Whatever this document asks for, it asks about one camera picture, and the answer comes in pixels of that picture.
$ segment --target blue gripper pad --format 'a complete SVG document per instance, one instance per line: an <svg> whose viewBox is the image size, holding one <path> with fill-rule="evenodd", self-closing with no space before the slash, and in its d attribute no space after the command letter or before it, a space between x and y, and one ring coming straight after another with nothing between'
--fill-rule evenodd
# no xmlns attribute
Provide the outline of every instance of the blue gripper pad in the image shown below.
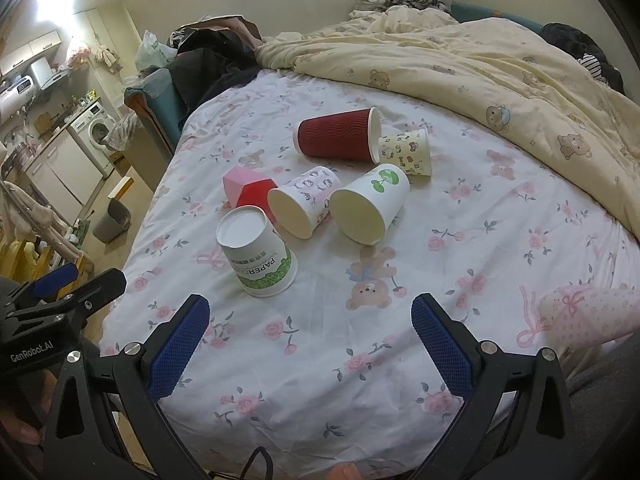
<svg viewBox="0 0 640 480"><path fill-rule="evenodd" d="M173 393L209 325L209 316L209 302L192 294L171 321L159 325L149 336L144 357L152 357L152 361L148 364L146 390L154 402Z"/></svg>
<svg viewBox="0 0 640 480"><path fill-rule="evenodd" d="M411 307L411 322L449 391L467 400L479 374L478 342L453 321L431 294L421 294Z"/></svg>
<svg viewBox="0 0 640 480"><path fill-rule="evenodd" d="M77 277L78 269L76 266L72 263L65 264L33 282L31 293L34 298L44 300L69 283L73 283Z"/></svg>

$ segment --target human hand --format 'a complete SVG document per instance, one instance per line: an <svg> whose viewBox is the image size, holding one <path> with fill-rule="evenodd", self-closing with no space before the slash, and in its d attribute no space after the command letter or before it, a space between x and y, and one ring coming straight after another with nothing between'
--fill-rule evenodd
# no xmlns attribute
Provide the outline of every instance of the human hand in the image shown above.
<svg viewBox="0 0 640 480"><path fill-rule="evenodd" d="M362 475L353 463L338 464L329 471L326 480L362 480Z"/></svg>
<svg viewBox="0 0 640 480"><path fill-rule="evenodd" d="M49 413L57 379L48 370L43 370L43 373L44 384L42 385L42 392L40 394L40 407L45 413ZM38 430L21 421L11 407L0 407L0 424L4 426L9 436L18 442L31 444L32 446L37 446L41 443L42 437Z"/></svg>

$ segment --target yellow blanket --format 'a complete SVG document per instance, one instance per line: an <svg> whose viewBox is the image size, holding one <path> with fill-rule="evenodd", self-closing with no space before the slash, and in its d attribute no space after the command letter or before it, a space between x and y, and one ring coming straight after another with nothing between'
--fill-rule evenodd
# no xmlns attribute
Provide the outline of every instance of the yellow blanket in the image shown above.
<svg viewBox="0 0 640 480"><path fill-rule="evenodd" d="M500 18L459 24L392 7L257 50L265 68L410 95L488 126L598 200L640 235L640 107L575 59Z"/></svg>

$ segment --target washing machine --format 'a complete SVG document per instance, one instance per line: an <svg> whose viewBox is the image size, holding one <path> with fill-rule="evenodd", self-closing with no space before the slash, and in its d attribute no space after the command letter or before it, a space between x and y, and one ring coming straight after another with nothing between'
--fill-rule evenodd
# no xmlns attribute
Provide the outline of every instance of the washing machine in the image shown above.
<svg viewBox="0 0 640 480"><path fill-rule="evenodd" d="M83 151L94 159L92 162L104 176L109 176L113 171L113 165L108 159L113 152L100 142L115 125L116 120L105 111L100 102L95 102L70 126L89 153L84 149Z"/></svg>

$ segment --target cabinet door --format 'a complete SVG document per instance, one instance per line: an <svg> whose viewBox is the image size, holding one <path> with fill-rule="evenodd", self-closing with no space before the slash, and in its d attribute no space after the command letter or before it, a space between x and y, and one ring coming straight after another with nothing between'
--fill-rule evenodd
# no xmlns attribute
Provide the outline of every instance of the cabinet door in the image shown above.
<svg viewBox="0 0 640 480"><path fill-rule="evenodd" d="M0 59L0 71L2 76L8 75L9 72L20 67L20 65L31 60L33 53L29 44L20 47L18 50L14 50L11 54L4 56Z"/></svg>
<svg viewBox="0 0 640 480"><path fill-rule="evenodd" d="M44 161L44 156L36 158L27 170L27 176L33 187L42 193L60 217L69 225L73 225L82 209L82 204L51 171L51 168Z"/></svg>
<svg viewBox="0 0 640 480"><path fill-rule="evenodd" d="M43 53L45 50L49 50L50 48L57 46L59 44L60 44L60 37L55 30L29 43L33 56L38 56L39 54Z"/></svg>
<svg viewBox="0 0 640 480"><path fill-rule="evenodd" d="M66 188L84 205L89 201L102 173L67 132L62 132L44 151L47 164Z"/></svg>

